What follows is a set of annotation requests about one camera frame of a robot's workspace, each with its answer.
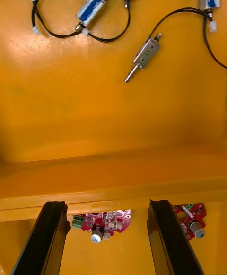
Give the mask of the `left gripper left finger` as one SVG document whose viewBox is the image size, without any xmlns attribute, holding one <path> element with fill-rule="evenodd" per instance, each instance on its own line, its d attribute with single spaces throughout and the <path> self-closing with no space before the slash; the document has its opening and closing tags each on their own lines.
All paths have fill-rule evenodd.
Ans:
<svg viewBox="0 0 227 275">
<path fill-rule="evenodd" d="M 64 201 L 47 202 L 12 270 L 13 275 L 58 275 L 71 229 Z"/>
</svg>

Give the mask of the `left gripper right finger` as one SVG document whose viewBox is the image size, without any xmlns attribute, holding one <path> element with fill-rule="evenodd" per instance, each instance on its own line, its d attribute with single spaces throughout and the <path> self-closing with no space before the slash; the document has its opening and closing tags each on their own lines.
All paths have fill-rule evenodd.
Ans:
<svg viewBox="0 0 227 275">
<path fill-rule="evenodd" d="M 203 275 L 204 271 L 167 200 L 150 200 L 147 230 L 157 275 Z"/>
</svg>

